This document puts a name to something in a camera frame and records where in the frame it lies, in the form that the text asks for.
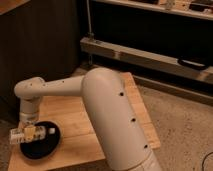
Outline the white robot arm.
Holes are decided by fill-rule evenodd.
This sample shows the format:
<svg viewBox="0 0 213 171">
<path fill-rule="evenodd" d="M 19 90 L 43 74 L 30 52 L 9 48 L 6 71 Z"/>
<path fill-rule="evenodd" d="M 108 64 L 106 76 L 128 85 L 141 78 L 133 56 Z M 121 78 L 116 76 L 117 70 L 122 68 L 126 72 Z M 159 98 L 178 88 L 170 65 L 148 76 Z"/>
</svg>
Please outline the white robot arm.
<svg viewBox="0 0 213 171">
<path fill-rule="evenodd" d="M 10 131 L 12 144 L 44 139 L 48 131 L 37 124 L 40 101 L 45 96 L 79 96 L 101 149 L 113 171 L 162 171 L 115 71 L 95 68 L 83 76 L 46 81 L 33 77 L 14 87 L 20 99 L 20 128 Z"/>
</svg>

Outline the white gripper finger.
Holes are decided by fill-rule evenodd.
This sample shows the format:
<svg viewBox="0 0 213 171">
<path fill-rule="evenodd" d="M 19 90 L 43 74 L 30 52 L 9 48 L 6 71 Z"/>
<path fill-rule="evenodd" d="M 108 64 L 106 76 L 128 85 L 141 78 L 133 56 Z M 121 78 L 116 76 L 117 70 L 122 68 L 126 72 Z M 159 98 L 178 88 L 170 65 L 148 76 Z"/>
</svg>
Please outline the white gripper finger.
<svg viewBox="0 0 213 171">
<path fill-rule="evenodd" d="M 27 126 L 24 128 L 25 140 L 31 142 L 34 138 L 36 127 L 33 125 Z"/>
<path fill-rule="evenodd" d="M 17 129 L 23 130 L 24 127 L 25 127 L 25 124 L 23 122 L 19 122 Z"/>
</svg>

